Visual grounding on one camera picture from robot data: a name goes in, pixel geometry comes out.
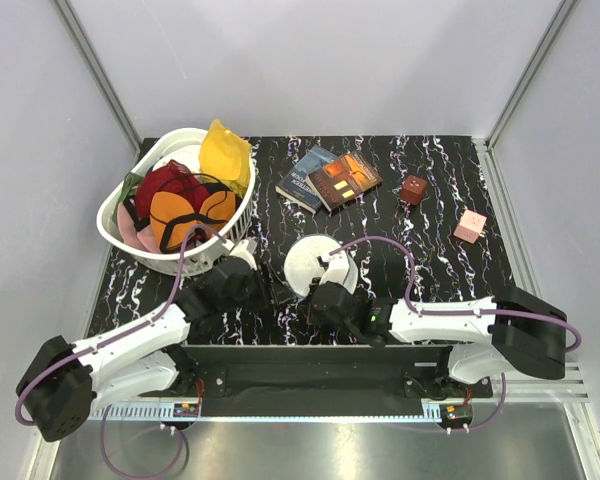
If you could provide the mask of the white mesh laundry bag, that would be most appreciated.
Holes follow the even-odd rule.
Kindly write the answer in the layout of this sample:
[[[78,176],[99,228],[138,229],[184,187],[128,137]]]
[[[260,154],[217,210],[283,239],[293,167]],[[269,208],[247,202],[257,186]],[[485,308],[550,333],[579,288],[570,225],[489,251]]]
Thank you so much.
[[[283,270],[287,283],[299,298],[306,298],[314,284],[320,285],[319,280],[324,273],[317,260],[320,255],[339,252],[348,255],[340,247],[337,240],[324,234],[305,236],[291,246]],[[358,283],[358,267],[350,256],[349,259],[351,271],[344,287],[353,294]]]

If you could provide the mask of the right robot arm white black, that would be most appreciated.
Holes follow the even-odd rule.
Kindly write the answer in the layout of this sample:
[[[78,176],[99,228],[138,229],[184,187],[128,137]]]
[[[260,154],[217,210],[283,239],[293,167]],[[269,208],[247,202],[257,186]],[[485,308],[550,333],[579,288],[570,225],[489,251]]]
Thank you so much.
[[[314,325],[345,330],[372,347],[445,343],[433,372],[407,379],[431,400],[464,396],[483,378],[512,371],[542,380],[565,376],[565,314],[518,287],[468,302],[419,303],[363,299],[325,282],[310,288],[308,306]]]

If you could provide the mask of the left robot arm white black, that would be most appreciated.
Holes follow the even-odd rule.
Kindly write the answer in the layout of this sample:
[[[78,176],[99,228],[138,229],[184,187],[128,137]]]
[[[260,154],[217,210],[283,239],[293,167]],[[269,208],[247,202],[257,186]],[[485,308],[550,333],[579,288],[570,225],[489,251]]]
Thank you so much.
[[[114,374],[181,344],[229,311],[276,307],[294,296],[268,264],[253,267],[229,256],[135,321],[79,341],[61,335],[44,341],[16,386],[15,419],[47,442],[61,440],[106,403],[99,388]]]

